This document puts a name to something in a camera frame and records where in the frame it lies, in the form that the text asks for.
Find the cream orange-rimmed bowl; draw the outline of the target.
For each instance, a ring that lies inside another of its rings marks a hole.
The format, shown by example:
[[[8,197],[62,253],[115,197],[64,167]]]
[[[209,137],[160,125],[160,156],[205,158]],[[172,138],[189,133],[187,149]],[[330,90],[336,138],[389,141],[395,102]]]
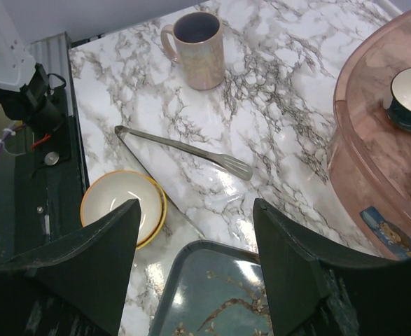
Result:
[[[162,202],[156,187],[146,175],[118,170],[98,178],[85,192],[80,208],[81,225],[90,225],[117,209],[128,200],[136,200],[141,208],[137,244],[148,238],[157,226]]]

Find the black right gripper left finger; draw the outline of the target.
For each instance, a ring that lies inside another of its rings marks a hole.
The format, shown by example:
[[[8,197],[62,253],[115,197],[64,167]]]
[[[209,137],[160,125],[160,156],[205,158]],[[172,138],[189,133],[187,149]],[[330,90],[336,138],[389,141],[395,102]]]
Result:
[[[0,335],[117,335],[140,204],[0,264]]]

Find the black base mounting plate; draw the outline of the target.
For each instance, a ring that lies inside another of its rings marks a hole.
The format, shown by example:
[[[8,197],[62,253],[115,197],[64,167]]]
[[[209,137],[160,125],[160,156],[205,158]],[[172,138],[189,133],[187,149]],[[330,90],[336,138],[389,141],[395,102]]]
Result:
[[[49,138],[0,112],[0,264],[81,227],[89,185],[69,49],[61,33],[29,45],[50,76],[50,100],[64,124]]]

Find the metal tongs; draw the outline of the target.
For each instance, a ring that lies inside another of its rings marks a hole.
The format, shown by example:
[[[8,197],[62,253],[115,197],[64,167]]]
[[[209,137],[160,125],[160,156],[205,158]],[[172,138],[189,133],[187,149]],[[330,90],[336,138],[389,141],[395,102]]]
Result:
[[[241,197],[237,186],[250,181],[253,170],[237,158],[145,133],[124,125],[117,137],[137,161],[162,184],[178,210],[209,239],[238,238],[225,208]]]

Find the iridescent pink mug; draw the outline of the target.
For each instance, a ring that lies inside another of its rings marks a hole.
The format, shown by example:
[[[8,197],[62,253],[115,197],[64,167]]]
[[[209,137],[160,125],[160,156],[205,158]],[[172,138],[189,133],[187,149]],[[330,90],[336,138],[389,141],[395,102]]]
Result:
[[[194,12],[160,32],[167,57],[181,67],[185,82],[195,90],[210,90],[225,78],[223,25],[213,14]]]

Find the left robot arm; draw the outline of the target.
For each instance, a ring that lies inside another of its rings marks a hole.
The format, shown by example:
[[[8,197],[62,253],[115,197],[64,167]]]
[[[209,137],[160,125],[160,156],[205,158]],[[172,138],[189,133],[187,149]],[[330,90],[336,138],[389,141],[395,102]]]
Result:
[[[27,51],[0,1],[0,105],[11,120],[39,134],[51,134],[64,117],[49,99],[49,78]]]

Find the pink transparent plastic bin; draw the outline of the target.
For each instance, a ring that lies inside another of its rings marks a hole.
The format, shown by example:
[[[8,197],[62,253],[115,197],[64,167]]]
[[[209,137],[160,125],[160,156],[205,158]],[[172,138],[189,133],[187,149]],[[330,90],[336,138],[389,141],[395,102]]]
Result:
[[[411,132],[383,107],[393,77],[411,67],[411,10],[369,36],[335,86],[330,183],[362,233],[385,257],[411,257]]]

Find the floral blossom tray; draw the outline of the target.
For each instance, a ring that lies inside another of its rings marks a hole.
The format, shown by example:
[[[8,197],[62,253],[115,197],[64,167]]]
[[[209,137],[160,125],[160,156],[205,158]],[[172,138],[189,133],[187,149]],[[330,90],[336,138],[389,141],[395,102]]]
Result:
[[[257,254],[194,241],[174,259],[150,335],[272,335]]]

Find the yellow blue patterned bowl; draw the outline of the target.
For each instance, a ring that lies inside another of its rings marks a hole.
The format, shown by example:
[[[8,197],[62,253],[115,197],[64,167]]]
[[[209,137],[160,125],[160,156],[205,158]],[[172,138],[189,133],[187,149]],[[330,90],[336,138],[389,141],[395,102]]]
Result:
[[[168,210],[167,196],[163,188],[160,186],[160,184],[156,180],[154,180],[150,176],[146,176],[146,178],[156,187],[156,189],[159,192],[159,196],[162,202],[162,213],[160,215],[160,220],[157,226],[155,227],[155,229],[152,231],[151,235],[148,238],[146,238],[144,241],[139,242],[136,246],[136,250],[142,249],[143,247],[147,246],[155,239],[155,237],[158,235],[159,231],[161,231],[163,225],[165,224],[166,217],[167,217],[167,210]]]

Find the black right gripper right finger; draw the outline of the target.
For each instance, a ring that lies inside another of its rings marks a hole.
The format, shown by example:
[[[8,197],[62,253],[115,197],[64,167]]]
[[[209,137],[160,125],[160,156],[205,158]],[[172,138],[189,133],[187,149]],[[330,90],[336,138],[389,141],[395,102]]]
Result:
[[[378,258],[253,203],[275,335],[411,335],[411,258]]]

